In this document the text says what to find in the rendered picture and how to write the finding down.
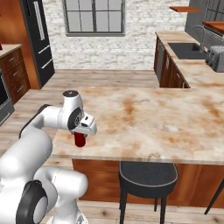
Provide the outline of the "black bar stool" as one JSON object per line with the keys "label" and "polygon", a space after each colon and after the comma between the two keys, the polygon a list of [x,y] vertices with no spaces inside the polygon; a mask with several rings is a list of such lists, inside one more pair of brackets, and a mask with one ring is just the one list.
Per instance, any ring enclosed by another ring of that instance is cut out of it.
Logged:
{"label": "black bar stool", "polygon": [[206,211],[204,212],[204,215],[207,215],[208,212],[210,211],[210,209],[212,208],[214,202],[217,200],[217,198],[219,197],[219,195],[221,194],[221,191],[224,189],[224,179],[221,181],[217,191],[215,192],[212,200],[210,201],[208,207],[206,208]]}
{"label": "black bar stool", "polygon": [[166,199],[172,193],[178,177],[178,169],[173,163],[120,161],[120,224],[124,223],[128,194],[154,199],[154,211],[157,211],[158,199],[161,199],[160,224],[165,224]]}

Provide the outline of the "wooden island cabinet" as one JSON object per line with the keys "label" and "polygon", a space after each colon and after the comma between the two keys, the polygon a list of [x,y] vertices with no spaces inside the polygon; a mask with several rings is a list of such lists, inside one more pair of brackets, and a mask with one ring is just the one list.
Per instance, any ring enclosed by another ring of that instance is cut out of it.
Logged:
{"label": "wooden island cabinet", "polygon": [[[178,182],[166,204],[207,207],[224,179],[224,165],[176,164]],[[81,200],[119,202],[118,161],[74,159],[73,168],[87,176],[88,188]]]}

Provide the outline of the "wooden cupboard run under sink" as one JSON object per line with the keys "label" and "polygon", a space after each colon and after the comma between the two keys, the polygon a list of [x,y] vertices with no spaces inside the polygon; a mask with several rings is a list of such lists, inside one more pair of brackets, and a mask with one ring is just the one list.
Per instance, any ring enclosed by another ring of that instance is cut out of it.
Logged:
{"label": "wooden cupboard run under sink", "polygon": [[154,72],[161,88],[190,87],[160,38],[156,40]]}

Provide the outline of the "black fridge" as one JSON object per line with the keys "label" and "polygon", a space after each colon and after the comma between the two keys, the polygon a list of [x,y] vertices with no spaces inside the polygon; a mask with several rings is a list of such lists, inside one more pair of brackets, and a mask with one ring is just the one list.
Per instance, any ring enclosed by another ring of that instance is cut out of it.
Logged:
{"label": "black fridge", "polygon": [[42,88],[55,74],[42,0],[20,0],[31,53]]}

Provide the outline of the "dark sink basin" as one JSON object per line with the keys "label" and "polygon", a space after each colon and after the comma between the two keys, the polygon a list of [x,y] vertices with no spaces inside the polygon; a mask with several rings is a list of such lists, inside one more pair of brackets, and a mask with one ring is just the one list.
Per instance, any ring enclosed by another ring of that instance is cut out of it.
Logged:
{"label": "dark sink basin", "polygon": [[195,43],[169,43],[169,47],[180,60],[204,60],[207,56]]}

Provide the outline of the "dark glass wall cabinet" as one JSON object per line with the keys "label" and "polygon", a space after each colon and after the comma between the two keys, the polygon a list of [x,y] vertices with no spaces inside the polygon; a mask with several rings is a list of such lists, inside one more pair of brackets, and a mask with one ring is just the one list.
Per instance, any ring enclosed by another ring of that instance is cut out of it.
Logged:
{"label": "dark glass wall cabinet", "polygon": [[205,20],[224,22],[224,0],[208,0]]}

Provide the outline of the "grey curved tap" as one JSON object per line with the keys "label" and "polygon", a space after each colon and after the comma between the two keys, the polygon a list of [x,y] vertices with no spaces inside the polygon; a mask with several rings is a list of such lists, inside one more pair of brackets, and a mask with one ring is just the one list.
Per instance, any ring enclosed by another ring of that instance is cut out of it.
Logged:
{"label": "grey curved tap", "polygon": [[204,44],[205,44],[205,40],[206,40],[206,29],[204,28],[204,26],[202,25],[199,25],[199,24],[196,24],[192,30],[196,30],[196,29],[201,29],[202,31],[202,34],[201,34],[201,41],[199,42],[199,52],[200,53],[203,53],[205,51],[205,47],[204,47]]}

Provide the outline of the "black oven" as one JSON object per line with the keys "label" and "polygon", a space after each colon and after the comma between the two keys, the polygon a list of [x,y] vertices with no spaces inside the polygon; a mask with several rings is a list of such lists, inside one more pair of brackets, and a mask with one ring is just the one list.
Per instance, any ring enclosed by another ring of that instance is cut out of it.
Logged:
{"label": "black oven", "polygon": [[10,93],[6,86],[3,72],[0,69],[0,126],[11,116],[15,111]]}

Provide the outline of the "wooden ledge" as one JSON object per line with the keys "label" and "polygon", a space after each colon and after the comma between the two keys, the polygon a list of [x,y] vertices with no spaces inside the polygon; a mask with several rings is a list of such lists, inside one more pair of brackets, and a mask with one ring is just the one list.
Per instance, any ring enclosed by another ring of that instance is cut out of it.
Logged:
{"label": "wooden ledge", "polygon": [[202,24],[210,30],[224,35],[224,21],[203,21]]}

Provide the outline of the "wooden wall shelf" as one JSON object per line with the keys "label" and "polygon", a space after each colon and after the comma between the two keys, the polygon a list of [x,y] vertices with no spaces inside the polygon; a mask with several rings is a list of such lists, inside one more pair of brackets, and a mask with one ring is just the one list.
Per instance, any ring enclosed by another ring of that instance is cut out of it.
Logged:
{"label": "wooden wall shelf", "polygon": [[170,9],[176,12],[201,12],[200,9],[190,6],[170,6]]}

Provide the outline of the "red soda can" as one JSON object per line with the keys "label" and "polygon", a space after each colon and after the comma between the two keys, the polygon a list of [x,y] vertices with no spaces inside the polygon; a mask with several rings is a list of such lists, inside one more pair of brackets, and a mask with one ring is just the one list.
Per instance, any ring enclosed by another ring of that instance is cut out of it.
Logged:
{"label": "red soda can", "polygon": [[86,138],[82,133],[74,133],[74,143],[77,147],[83,147],[86,144]]}

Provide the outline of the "wooden drawer cupboard run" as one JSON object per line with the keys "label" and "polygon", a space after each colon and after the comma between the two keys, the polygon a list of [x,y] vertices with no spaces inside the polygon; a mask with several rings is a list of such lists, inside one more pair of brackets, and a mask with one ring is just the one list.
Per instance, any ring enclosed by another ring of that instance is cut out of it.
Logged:
{"label": "wooden drawer cupboard run", "polygon": [[13,50],[0,58],[0,67],[15,104],[31,88],[21,50]]}

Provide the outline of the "grey toaster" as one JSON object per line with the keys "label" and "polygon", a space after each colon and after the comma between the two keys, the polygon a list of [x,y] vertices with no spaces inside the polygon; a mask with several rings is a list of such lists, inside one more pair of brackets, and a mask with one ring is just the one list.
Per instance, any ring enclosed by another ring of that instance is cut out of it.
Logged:
{"label": "grey toaster", "polygon": [[205,62],[216,73],[224,73],[224,45],[211,46],[207,51]]}

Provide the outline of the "grey framed window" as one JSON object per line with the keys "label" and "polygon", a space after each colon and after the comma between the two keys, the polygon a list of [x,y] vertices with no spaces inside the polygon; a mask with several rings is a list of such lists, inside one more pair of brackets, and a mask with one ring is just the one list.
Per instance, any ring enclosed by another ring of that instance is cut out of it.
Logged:
{"label": "grey framed window", "polygon": [[68,37],[125,35],[125,0],[62,0]]}

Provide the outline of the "tall wooden cabinet panel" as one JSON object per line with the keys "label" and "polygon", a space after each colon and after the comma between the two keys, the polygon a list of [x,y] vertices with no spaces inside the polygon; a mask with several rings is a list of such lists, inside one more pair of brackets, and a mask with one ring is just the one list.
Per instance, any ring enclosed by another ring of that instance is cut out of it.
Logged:
{"label": "tall wooden cabinet panel", "polygon": [[40,89],[32,49],[19,0],[0,0],[0,44],[21,44],[32,89]]}

